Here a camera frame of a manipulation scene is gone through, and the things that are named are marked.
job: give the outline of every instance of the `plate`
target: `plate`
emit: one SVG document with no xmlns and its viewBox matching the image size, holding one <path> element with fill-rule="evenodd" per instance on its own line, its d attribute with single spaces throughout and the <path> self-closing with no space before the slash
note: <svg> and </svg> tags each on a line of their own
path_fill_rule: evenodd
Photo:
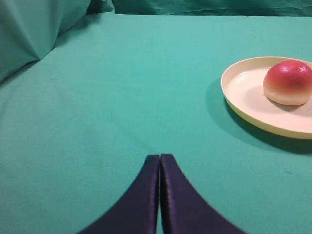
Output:
<svg viewBox="0 0 312 234">
<path fill-rule="evenodd" d="M 239 61 L 222 75 L 221 87 L 228 105 L 240 117 L 265 131 L 298 139 L 312 139 L 312 98 L 301 106 L 285 106 L 270 101 L 262 83 L 268 70 L 285 57 L 256 57 Z"/>
</svg>

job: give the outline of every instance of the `teal fabric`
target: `teal fabric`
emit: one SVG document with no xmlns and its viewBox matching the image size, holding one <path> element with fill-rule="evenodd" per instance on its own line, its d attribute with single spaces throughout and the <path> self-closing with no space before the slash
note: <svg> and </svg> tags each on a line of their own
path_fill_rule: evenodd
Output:
<svg viewBox="0 0 312 234">
<path fill-rule="evenodd" d="M 102 12 L 115 12 L 112 0 L 91 0 L 88 8 L 88 14 L 97 14 Z"/>
<path fill-rule="evenodd" d="M 78 232 L 159 153 L 174 154 L 198 192 L 248 233 L 312 233 L 312 142 L 247 124 L 220 89 L 242 59 L 311 61 L 311 24 L 85 16 L 0 86 L 2 233 Z"/>
<path fill-rule="evenodd" d="M 0 81 L 42 59 L 58 35 L 87 13 L 90 0 L 0 0 Z"/>
<path fill-rule="evenodd" d="M 310 0 L 113 0 L 113 3 L 120 14 L 312 16 Z"/>
</svg>

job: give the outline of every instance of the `plate rim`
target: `plate rim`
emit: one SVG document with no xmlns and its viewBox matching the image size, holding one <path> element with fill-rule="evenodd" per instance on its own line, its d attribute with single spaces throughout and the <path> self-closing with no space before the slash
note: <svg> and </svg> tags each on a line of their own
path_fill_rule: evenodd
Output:
<svg viewBox="0 0 312 234">
<path fill-rule="evenodd" d="M 270 132 L 270 133 L 273 133 L 273 134 L 276 134 L 276 135 L 284 136 L 284 137 L 290 137 L 290 138 L 296 138 L 296 139 L 312 139 L 312 132 L 311 133 L 307 133 L 307 132 L 294 131 L 294 130 L 289 130 L 289 129 L 285 129 L 285 128 L 280 128 L 280 127 L 277 127 L 275 125 L 263 122 L 262 120 L 260 120 L 258 118 L 250 116 L 246 112 L 242 111 L 239 107 L 234 105 L 230 101 L 230 99 L 228 98 L 228 96 L 227 96 L 227 94 L 226 94 L 226 92 L 224 90 L 225 87 L 223 87 L 222 83 L 223 83 L 223 80 L 224 80 L 224 76 L 228 72 L 229 69 L 231 69 L 232 67 L 234 67 L 238 63 L 242 63 L 242 62 L 247 61 L 247 60 L 252 60 L 252 59 L 269 59 L 269 58 L 285 59 L 285 60 L 296 60 L 296 61 L 301 61 L 301 62 L 307 63 L 309 66 L 312 66 L 312 63 L 309 62 L 309 61 L 305 61 L 305 60 L 301 60 L 301 59 L 297 59 L 297 58 L 280 57 L 280 56 L 260 56 L 260 57 L 246 58 L 246 59 L 237 61 L 237 62 L 233 63 L 232 65 L 230 65 L 229 67 L 227 67 L 225 69 L 225 71 L 222 73 L 222 76 L 221 76 L 221 79 L 220 79 L 220 85 L 221 85 L 222 93 L 224 95 L 224 98 L 225 98 L 227 104 L 242 119 L 244 119 L 248 123 L 250 123 L 253 126 L 255 126 L 257 128 L 260 128 L 260 129 L 262 129 L 264 131 L 267 131 L 267 132 Z"/>
</svg>

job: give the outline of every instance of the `green tablecloth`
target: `green tablecloth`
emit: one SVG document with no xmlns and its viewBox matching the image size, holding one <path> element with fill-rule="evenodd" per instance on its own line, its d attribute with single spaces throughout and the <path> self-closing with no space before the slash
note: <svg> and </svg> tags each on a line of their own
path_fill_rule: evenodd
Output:
<svg viewBox="0 0 312 234">
<path fill-rule="evenodd" d="M 312 60 L 311 24 L 86 16 L 0 87 L 1 231 L 75 233 L 120 198 L 146 155 L 172 153 L 199 193 L 248 233 L 312 233 L 311 141 L 245 123 L 220 89 L 241 59 Z"/>
</svg>

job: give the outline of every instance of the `red and white bun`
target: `red and white bun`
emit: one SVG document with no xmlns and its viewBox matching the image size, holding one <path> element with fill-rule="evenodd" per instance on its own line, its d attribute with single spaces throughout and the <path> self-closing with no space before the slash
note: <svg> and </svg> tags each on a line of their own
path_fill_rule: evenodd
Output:
<svg viewBox="0 0 312 234">
<path fill-rule="evenodd" d="M 312 69 L 303 62 L 287 60 L 274 65 L 263 81 L 264 95 L 283 105 L 302 105 L 312 94 Z"/>
</svg>

